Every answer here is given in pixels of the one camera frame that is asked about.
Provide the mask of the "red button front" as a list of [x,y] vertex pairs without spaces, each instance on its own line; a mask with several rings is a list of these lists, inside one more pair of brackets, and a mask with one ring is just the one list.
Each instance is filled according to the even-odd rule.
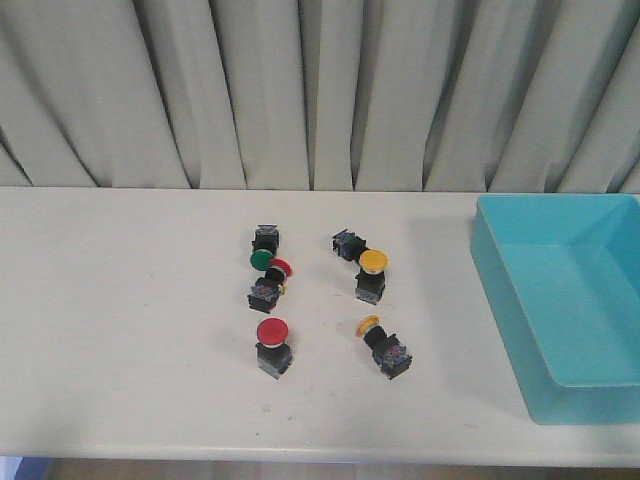
[[293,360],[291,347],[286,343],[288,334],[287,323],[276,317],[262,320],[256,329],[257,364],[274,379],[279,379]]

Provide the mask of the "green button rear right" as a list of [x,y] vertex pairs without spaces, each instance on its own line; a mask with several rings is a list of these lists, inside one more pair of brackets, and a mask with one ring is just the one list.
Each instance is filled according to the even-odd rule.
[[353,231],[344,229],[332,237],[332,250],[345,261],[358,262],[368,247],[365,239]]

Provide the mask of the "yellow button lying front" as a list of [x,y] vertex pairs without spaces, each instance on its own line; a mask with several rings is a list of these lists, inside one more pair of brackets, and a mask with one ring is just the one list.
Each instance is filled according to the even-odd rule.
[[367,316],[356,327],[356,336],[371,350],[381,373],[389,380],[409,369],[413,356],[395,334],[388,335],[378,316]]

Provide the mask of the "red button lying sideways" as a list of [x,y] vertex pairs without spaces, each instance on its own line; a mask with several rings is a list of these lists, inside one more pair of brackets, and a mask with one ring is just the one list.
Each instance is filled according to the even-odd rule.
[[289,262],[275,257],[268,261],[264,275],[257,278],[248,295],[248,306],[252,310],[269,314],[285,293],[286,283],[293,274]]

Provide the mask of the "yellow button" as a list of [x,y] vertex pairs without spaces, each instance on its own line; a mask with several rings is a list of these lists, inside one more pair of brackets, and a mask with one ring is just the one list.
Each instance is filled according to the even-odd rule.
[[381,373],[389,380],[409,369],[413,356],[395,334],[388,335],[378,316],[367,316],[356,327],[356,336],[371,350]]
[[376,305],[386,287],[385,269],[388,266],[386,254],[380,250],[368,249],[358,260],[359,273],[356,275],[355,294],[359,300]]

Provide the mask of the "grey pleated curtain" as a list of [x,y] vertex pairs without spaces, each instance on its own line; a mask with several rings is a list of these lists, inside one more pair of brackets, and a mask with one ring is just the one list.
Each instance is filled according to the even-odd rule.
[[639,189],[635,1],[5,1],[5,186]]

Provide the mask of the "green button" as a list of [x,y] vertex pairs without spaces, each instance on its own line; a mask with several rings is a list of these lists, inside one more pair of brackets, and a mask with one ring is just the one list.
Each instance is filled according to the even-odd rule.
[[344,229],[332,237],[332,250],[345,261],[358,262],[368,247],[365,239],[353,231]]
[[279,243],[280,233],[276,225],[258,225],[254,231],[252,253],[249,257],[251,266],[258,271],[266,271],[270,260],[277,255]]

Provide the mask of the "teal plastic box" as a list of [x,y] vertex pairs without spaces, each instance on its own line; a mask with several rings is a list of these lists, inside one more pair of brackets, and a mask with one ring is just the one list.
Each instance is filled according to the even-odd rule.
[[639,202],[483,195],[470,251],[531,419],[639,419]]

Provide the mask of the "green button rear left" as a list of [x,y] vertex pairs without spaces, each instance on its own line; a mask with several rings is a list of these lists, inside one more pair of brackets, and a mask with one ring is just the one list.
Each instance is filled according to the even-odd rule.
[[277,255],[279,243],[280,233],[276,225],[258,225],[254,231],[252,253],[249,257],[251,266],[258,271],[266,271],[270,260]]

